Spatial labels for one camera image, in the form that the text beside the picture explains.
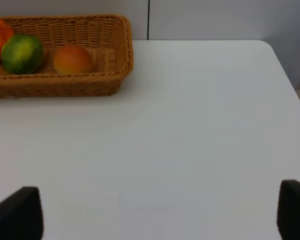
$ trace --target table surface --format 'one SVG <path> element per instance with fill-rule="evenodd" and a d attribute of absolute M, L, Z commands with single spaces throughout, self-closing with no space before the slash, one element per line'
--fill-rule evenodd
<path fill-rule="evenodd" d="M 0 201 L 38 186 L 44 240 L 279 240 L 300 102 L 262 41 L 134 41 L 118 94 L 0 100 Z"/>

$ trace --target peach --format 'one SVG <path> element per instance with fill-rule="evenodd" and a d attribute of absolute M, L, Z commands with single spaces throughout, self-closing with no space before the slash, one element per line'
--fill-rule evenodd
<path fill-rule="evenodd" d="M 69 44 L 59 48 L 53 59 L 54 69 L 59 74 L 91 73 L 93 61 L 80 45 Z"/>

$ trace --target basket rim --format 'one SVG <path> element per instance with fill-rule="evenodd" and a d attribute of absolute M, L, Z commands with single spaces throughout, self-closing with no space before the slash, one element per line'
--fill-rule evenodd
<path fill-rule="evenodd" d="M 126 31 L 125 37 L 127 37 L 128 42 L 128 62 L 126 65 L 117 70 L 117 71 L 109 71 L 109 72 L 91 72 L 91 73 L 74 73 L 74 74 L 59 74 L 59 73 L 34 73 L 34 74 L 9 74 L 9 75 L 0 75 L 0 82 L 3 83 L 6 80 L 26 80 L 26 79 L 33 79 L 37 78 L 38 82 L 36 84 L 40 84 L 40 79 L 44 80 L 47 78 L 58 78 L 58 83 L 60 84 L 62 79 L 66 78 L 90 78 L 90 77 L 97 77 L 98 82 L 103 81 L 113 81 L 119 80 L 124 78 L 128 75 L 133 68 L 133 46 L 132 46 L 132 31 L 131 25 L 129 20 L 120 14 L 116 13 L 103 13 L 103 14 L 77 14 L 77 15 L 42 15 L 42 16 L 0 16 L 2 20 L 11 20 L 11 19 L 18 19 L 18 20 L 40 20 L 40 19 L 50 19 L 50 20 L 66 20 L 66 19 L 86 19 L 86 18 L 116 18 L 120 19 L 123 23 L 123 26 Z"/>

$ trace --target green citrus fruit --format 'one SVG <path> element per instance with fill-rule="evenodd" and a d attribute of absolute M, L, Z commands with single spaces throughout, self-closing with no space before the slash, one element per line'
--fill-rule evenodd
<path fill-rule="evenodd" d="M 32 35 L 16 34 L 2 48 L 1 61 L 11 74 L 32 74 L 44 61 L 44 47 Z"/>

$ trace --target wicker basket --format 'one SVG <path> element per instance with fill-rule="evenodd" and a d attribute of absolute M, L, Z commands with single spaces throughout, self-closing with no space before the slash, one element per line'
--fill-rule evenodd
<path fill-rule="evenodd" d="M 87 97 L 115 94 L 133 69 L 129 21 L 117 14 L 1 17 L 16 33 L 37 36 L 46 49 L 37 74 L 8 74 L 0 64 L 0 98 Z M 57 74 L 54 52 L 79 44 L 93 59 L 93 73 Z"/>

